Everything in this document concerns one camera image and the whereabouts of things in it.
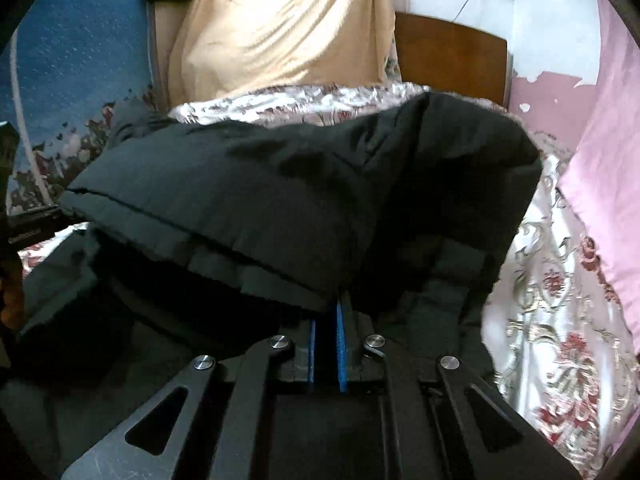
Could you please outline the black padded jacket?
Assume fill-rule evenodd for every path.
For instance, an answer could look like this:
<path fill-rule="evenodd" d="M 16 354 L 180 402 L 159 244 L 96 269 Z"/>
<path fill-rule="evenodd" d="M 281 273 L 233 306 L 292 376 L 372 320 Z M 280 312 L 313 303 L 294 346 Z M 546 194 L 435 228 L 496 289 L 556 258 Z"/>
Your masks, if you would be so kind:
<path fill-rule="evenodd" d="M 58 478 L 194 356 L 342 300 L 412 356 L 490 379 L 483 307 L 540 175 L 517 122 L 442 93 L 326 127 L 124 108 L 61 197 L 88 226 L 1 283 L 23 320 L 2 477 Z"/>

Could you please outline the floral satin bedspread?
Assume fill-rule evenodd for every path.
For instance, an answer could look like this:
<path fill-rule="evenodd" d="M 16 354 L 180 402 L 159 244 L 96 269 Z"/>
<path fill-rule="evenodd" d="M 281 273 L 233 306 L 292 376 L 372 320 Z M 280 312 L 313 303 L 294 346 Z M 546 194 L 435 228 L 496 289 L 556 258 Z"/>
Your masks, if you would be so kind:
<path fill-rule="evenodd" d="M 431 90 L 288 86 L 184 103 L 179 122 L 225 119 L 283 126 L 332 126 L 386 110 Z M 620 298 L 604 277 L 598 244 L 561 195 L 573 152 L 530 132 L 542 176 L 483 314 L 483 337 L 497 362 L 495 382 L 516 410 L 580 472 L 594 479 L 639 415 L 639 365 Z"/>

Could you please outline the pink satin curtain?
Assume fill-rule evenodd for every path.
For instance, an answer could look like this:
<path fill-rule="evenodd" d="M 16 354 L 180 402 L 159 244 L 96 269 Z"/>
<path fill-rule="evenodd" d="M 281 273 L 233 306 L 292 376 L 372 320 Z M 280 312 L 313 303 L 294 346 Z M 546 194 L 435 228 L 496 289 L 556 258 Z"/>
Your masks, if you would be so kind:
<path fill-rule="evenodd" d="M 639 348 L 639 47 L 608 0 L 597 0 L 597 96 L 561 191 L 597 243 Z"/>

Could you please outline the brown wooden headboard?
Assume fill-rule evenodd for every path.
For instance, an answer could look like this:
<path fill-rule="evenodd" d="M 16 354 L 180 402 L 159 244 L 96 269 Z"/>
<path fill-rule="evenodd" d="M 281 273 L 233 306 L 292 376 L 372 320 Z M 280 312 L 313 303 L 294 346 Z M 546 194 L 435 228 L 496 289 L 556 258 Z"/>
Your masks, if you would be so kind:
<path fill-rule="evenodd" d="M 506 102 L 506 40 L 438 18 L 400 12 L 395 40 L 403 80 L 499 105 Z"/>

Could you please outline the beige draped cloth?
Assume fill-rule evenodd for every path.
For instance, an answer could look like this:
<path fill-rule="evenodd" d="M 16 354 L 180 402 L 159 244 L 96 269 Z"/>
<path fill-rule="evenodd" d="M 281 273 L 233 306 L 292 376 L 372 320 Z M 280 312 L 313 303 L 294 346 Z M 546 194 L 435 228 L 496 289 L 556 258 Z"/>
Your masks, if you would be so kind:
<path fill-rule="evenodd" d="M 394 32 L 392 0 L 192 0 L 169 57 L 169 102 L 382 84 Z"/>

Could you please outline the blue patterned wall hanging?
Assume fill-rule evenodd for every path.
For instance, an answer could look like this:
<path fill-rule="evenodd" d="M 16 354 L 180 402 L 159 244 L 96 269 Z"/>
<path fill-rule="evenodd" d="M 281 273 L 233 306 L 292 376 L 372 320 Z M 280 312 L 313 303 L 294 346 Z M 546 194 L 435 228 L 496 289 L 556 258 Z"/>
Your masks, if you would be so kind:
<path fill-rule="evenodd" d="M 1 52 L 1 118 L 18 133 L 9 214 L 58 201 L 116 110 L 155 103 L 145 0 L 35 0 Z"/>

